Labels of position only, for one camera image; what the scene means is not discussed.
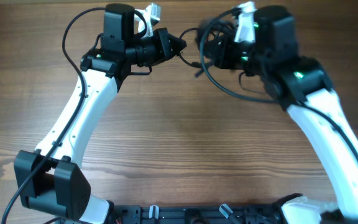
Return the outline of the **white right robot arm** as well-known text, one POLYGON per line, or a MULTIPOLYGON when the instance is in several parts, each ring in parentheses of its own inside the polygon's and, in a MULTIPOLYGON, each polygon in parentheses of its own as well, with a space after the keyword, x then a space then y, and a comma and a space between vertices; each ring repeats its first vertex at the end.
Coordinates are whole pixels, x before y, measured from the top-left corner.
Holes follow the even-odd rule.
POLYGON ((334 203, 300 194, 279 200, 274 223, 358 223, 358 139, 334 85, 314 58, 301 56, 295 19, 283 6, 256 8, 247 2, 200 24, 200 59, 220 69, 258 75, 267 94, 300 127, 322 163, 336 195, 334 203))

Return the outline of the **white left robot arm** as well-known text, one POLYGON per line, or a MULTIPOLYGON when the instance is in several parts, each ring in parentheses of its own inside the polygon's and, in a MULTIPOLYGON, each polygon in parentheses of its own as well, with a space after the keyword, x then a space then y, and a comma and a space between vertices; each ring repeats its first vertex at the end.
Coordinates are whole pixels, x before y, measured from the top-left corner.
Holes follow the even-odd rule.
POLYGON ((18 189, 14 199, 55 221, 118 223, 111 201, 92 195, 81 171, 85 149, 104 110, 132 75, 132 66, 154 66, 178 55, 184 40, 157 28, 161 8, 136 9, 113 3, 102 8, 104 27, 92 48, 74 65, 76 88, 50 132, 34 151, 14 161, 18 189))

